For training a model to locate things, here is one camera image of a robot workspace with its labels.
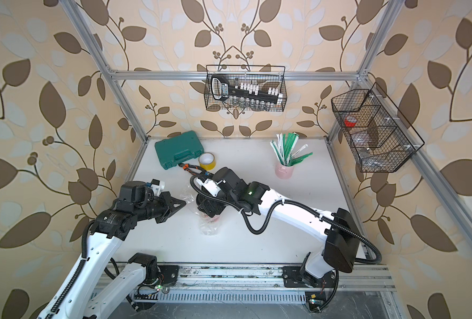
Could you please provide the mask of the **clear plastic carrier bag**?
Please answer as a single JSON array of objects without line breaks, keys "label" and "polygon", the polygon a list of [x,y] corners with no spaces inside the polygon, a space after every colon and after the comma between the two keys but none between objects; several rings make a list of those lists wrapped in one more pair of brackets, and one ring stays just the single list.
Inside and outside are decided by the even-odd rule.
[{"label": "clear plastic carrier bag", "polygon": [[191,186],[185,186],[180,192],[180,199],[186,202],[186,209],[196,216],[199,232],[205,236],[215,236],[220,230],[220,216],[210,217],[197,206],[196,193]]}]

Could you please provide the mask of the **red cup black lid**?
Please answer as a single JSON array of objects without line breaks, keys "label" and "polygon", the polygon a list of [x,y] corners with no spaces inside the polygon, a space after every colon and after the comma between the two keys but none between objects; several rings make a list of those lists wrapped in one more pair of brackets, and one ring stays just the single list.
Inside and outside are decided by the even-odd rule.
[{"label": "red cup black lid", "polygon": [[207,223],[217,223],[220,220],[220,215],[208,215],[204,214],[204,219],[206,220]]}]

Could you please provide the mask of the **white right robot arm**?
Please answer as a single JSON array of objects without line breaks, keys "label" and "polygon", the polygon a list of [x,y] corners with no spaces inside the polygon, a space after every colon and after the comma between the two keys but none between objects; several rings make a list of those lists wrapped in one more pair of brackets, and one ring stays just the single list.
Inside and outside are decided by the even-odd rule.
[{"label": "white right robot arm", "polygon": [[355,264],[378,265],[380,250],[365,238],[349,211],[335,212],[309,207],[286,198],[264,183],[246,183],[227,167],[212,174],[192,174],[190,185],[197,193],[197,207],[213,217],[226,207],[234,208],[253,235],[267,230],[271,219],[283,221],[321,242],[302,262],[302,275],[319,280],[329,272],[351,273]]}]

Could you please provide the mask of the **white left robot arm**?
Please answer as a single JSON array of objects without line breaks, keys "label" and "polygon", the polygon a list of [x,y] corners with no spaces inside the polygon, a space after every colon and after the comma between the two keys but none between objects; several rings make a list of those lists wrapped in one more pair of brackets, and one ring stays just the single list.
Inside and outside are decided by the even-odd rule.
[{"label": "white left robot arm", "polygon": [[158,180],[127,182],[121,187],[112,205],[84,229],[79,258],[39,318],[108,318],[140,285],[156,292],[167,288],[169,277],[160,271],[157,258],[136,253],[102,292],[92,295],[138,222],[153,219],[164,223],[186,206],[184,200],[172,197],[163,188]]}]

